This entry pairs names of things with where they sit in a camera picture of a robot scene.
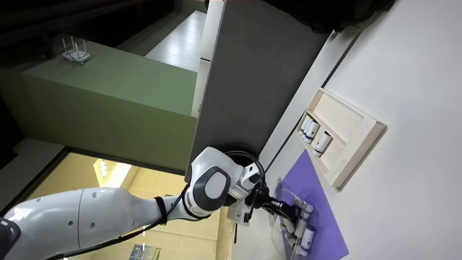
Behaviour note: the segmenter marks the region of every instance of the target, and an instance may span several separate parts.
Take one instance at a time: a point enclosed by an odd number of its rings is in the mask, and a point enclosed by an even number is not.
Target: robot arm
[[[227,194],[245,199],[258,179],[255,164],[242,167],[206,147],[191,161],[190,184],[178,196],[139,199],[122,189],[90,187],[25,200],[1,219],[0,258],[77,254],[144,225],[201,219]]]

